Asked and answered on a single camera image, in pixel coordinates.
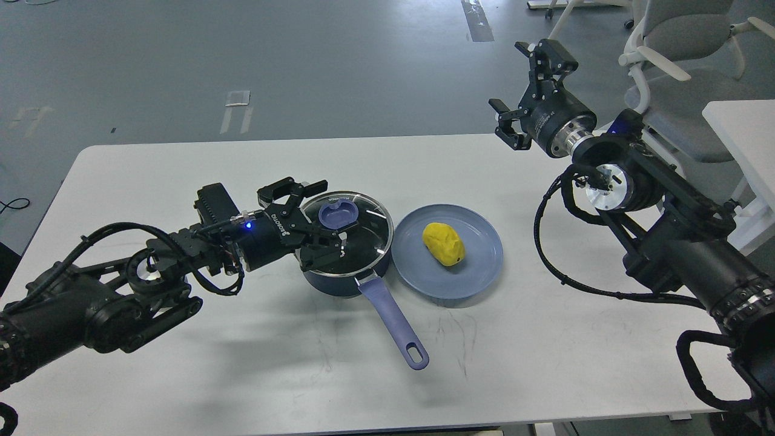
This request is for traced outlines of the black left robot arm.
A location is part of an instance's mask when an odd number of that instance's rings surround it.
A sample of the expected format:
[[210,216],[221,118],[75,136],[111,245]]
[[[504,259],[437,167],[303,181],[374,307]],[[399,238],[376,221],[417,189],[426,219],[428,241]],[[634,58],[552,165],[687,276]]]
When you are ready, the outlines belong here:
[[[343,231],[313,223],[301,205],[324,193],[285,177],[257,192],[259,208],[240,211],[224,185],[197,191],[199,223],[168,233],[155,226],[116,222],[100,227],[67,257],[27,284],[27,295],[2,310],[2,390],[44,365],[85,346],[106,354],[131,353],[202,309],[188,276],[206,291],[236,296],[246,273],[300,252],[303,271],[340,258]],[[124,259],[79,267],[78,257],[124,231],[150,235],[144,249]]]

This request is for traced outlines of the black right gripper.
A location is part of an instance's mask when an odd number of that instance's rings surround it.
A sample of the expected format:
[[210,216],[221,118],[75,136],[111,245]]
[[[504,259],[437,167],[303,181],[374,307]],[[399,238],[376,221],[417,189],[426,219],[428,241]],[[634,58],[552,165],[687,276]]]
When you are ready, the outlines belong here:
[[[517,110],[501,99],[488,99],[496,111],[495,135],[513,151],[528,151],[534,140],[548,157],[566,157],[567,136],[577,130],[590,133],[598,123],[595,113],[564,86],[579,62],[554,39],[517,41],[515,49],[529,59],[529,84]],[[520,120],[523,133],[514,128]]]

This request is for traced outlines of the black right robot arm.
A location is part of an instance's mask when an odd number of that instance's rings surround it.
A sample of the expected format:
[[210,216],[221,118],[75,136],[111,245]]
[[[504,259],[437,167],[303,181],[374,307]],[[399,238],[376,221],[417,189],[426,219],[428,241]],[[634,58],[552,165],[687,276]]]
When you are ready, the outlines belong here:
[[[495,134],[515,151],[537,144],[571,164],[542,197],[532,225],[543,265],[564,285],[617,300],[692,306],[705,310],[717,333],[688,329],[676,354],[695,396],[720,411],[756,411],[762,433],[773,420],[773,278],[728,243],[731,211],[690,185],[643,141],[641,114],[626,108],[604,133],[597,116],[564,86],[578,61],[553,39],[515,42],[529,60],[529,84],[516,108],[490,99]],[[605,226],[625,248],[626,274],[646,293],[612,292],[571,279],[544,254],[541,221],[559,191],[568,213]],[[723,400],[708,389],[690,354],[694,343],[728,348],[728,359],[748,385],[750,398]]]

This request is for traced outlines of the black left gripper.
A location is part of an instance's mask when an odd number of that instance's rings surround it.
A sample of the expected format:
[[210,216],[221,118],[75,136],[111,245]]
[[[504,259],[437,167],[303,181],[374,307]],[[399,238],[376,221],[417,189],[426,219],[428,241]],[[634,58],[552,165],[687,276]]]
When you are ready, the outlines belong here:
[[359,223],[332,230],[320,223],[309,224],[309,218],[299,209],[304,198],[327,189],[326,180],[305,185],[293,177],[260,188],[257,198],[263,210],[233,216],[234,240],[245,270],[257,270],[297,250],[302,271],[319,270],[340,259],[344,244],[341,237],[356,230]]

